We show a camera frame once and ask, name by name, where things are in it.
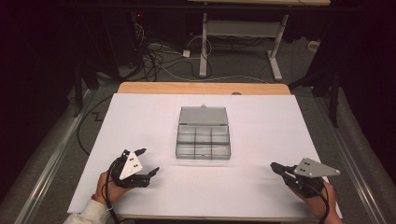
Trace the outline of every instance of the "white sleeve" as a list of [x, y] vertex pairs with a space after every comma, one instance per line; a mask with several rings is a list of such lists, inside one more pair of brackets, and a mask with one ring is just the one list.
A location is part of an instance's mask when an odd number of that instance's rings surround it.
[[109, 217], [105, 204], [90, 200], [81, 214], [71, 214], [64, 224], [105, 224]]

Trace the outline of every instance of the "human hand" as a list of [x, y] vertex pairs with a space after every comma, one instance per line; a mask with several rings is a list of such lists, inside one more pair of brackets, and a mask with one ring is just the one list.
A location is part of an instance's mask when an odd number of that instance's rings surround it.
[[[98, 184], [96, 187], [96, 192], [92, 196], [94, 200], [96, 200], [99, 203], [104, 203], [106, 204], [106, 177], [107, 177], [107, 172], [101, 173], [99, 176]], [[118, 187], [114, 181], [111, 181], [111, 176], [109, 177], [109, 183], [108, 183], [108, 199], [110, 200], [111, 203], [116, 202], [124, 193], [126, 193], [130, 189], [124, 189], [121, 187]]]
[[[325, 224], [343, 223], [335, 210], [336, 199], [335, 199], [334, 187], [326, 181], [324, 181], [323, 184], [325, 188], [322, 189], [321, 194], [324, 196], [324, 198], [327, 199], [327, 195], [326, 195], [326, 190], [327, 190], [329, 195], [328, 201], [329, 201], [329, 209], [330, 209], [329, 215], [326, 217], [324, 223]], [[303, 200], [306, 203], [309, 211], [317, 219], [321, 220], [324, 217], [326, 213], [326, 205], [319, 196], [312, 198], [305, 198], [303, 195], [301, 195], [299, 192], [295, 191], [294, 189], [291, 189], [291, 191], [293, 191], [301, 200]]]

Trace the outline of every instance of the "wrist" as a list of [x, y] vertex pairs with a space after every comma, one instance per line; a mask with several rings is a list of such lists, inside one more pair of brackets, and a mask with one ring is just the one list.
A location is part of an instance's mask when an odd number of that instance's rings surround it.
[[104, 198], [102, 195], [93, 194], [93, 195], [91, 196], [91, 199], [94, 200], [94, 201], [97, 201], [97, 202], [99, 202], [99, 203], [106, 204], [106, 200], [105, 200], [105, 198]]
[[330, 213], [324, 220], [324, 224], [342, 224], [343, 221], [336, 213]]

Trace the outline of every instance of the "table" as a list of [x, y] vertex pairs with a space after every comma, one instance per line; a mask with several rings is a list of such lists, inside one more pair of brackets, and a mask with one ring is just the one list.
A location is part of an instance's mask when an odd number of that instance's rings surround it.
[[[243, 3], [243, 4], [265, 4], [265, 5], [303, 5], [303, 6], [328, 6], [330, 0], [190, 0], [192, 2], [208, 3]], [[207, 65], [207, 36], [208, 35], [235, 35], [274, 37], [275, 44], [272, 50], [267, 51], [274, 78], [282, 80], [279, 66], [276, 62], [276, 54], [285, 31], [289, 15], [283, 15], [281, 22], [257, 22], [257, 21], [209, 21], [207, 13], [204, 13], [202, 31], [202, 50], [200, 59], [200, 77], [206, 77]]]
[[[176, 159], [179, 109], [200, 104], [227, 108], [229, 161]], [[298, 164], [302, 157], [319, 161], [295, 97], [285, 85], [122, 83], [68, 212], [82, 211], [96, 189], [97, 176], [124, 149], [141, 147], [148, 149], [139, 157], [143, 173], [161, 169], [148, 188], [131, 190], [114, 204], [123, 217], [315, 220], [270, 168], [272, 161], [285, 165]]]

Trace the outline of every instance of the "clear plastic storage box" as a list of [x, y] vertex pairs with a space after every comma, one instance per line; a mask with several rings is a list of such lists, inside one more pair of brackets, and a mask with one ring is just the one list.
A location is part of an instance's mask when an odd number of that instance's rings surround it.
[[229, 160], [231, 145], [225, 107], [181, 107], [176, 156], [188, 160]]

